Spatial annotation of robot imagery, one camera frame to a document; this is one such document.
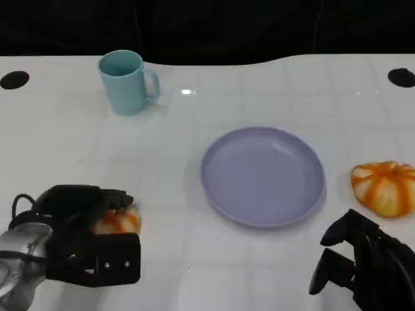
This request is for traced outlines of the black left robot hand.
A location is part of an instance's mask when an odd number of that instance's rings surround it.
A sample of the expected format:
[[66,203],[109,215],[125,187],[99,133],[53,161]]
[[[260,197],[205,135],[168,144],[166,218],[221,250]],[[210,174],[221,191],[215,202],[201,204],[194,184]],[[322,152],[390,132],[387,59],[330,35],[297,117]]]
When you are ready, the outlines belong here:
[[93,232],[106,213],[123,211],[133,200],[123,190],[93,185],[55,185],[41,194],[32,209],[53,229],[45,245],[46,278],[92,288],[136,283],[138,234]]

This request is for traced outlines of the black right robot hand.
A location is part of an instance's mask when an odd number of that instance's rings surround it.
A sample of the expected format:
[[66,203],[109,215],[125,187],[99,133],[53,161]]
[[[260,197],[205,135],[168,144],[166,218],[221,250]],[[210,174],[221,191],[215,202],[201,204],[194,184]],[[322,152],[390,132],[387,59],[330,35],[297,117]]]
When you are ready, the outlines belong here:
[[414,309],[414,252],[350,209],[324,233],[325,247],[313,272],[309,294],[329,282],[347,288],[361,310]]

